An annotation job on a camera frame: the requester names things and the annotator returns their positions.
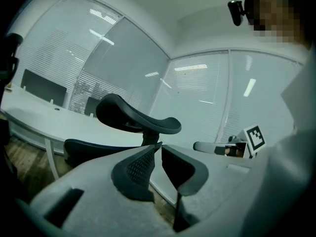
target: white desk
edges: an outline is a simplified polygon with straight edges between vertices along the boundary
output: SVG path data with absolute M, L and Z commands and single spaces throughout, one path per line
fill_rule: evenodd
M 58 178 L 54 158 L 53 141 L 77 139 L 107 146 L 140 146 L 143 135 L 120 131 L 102 124 L 98 119 L 78 114 L 52 105 L 15 85 L 12 92 L 4 92 L 1 112 L 22 128 L 45 139 L 49 165 L 55 179 Z

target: desk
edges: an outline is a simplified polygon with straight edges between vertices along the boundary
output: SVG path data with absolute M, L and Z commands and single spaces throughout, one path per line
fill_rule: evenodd
M 117 130 L 102 124 L 96 118 L 78 114 L 50 104 L 12 85 L 12 92 L 4 92 L 1 112 L 14 124 L 44 137 L 49 165 L 58 179 L 53 141 L 77 139 L 107 146 L 140 146 L 143 135 Z

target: desk leg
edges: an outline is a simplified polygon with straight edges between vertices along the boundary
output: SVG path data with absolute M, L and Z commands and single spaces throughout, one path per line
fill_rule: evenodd
M 54 161 L 53 143 L 49 139 L 45 138 L 45 145 L 46 145 L 46 152 L 47 152 L 47 158 L 48 158 L 50 169 L 53 172 L 55 179 L 57 180 L 58 173 L 57 173 L 57 169 L 56 169 L 56 165 L 55 165 L 55 161 Z

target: office chair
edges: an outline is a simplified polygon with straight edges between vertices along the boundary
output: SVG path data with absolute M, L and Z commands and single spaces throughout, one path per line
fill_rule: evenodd
M 181 131 L 181 124 L 177 119 L 158 120 L 151 118 L 130 106 L 119 95 L 113 93 L 101 99 L 96 108 L 96 116 L 107 126 L 127 132 L 142 132 L 143 143 L 141 146 L 157 144 L 160 133 L 176 134 Z M 133 148 L 135 147 L 97 145 L 75 139 L 68 139 L 64 143 L 66 162 L 73 167 L 88 160 Z

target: wooden floor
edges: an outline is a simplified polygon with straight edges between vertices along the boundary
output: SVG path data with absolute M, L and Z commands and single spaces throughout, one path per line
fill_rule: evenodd
M 16 137 L 10 139 L 5 149 L 11 162 L 18 170 L 18 179 L 26 192 L 27 202 L 30 202 L 37 193 L 54 181 L 46 152 Z M 63 176 L 72 170 L 72 168 L 65 163 L 62 156 L 55 155 L 54 158 L 59 176 Z M 154 193 L 156 210 L 166 222 L 172 225 L 175 209 L 151 186 L 149 189 Z

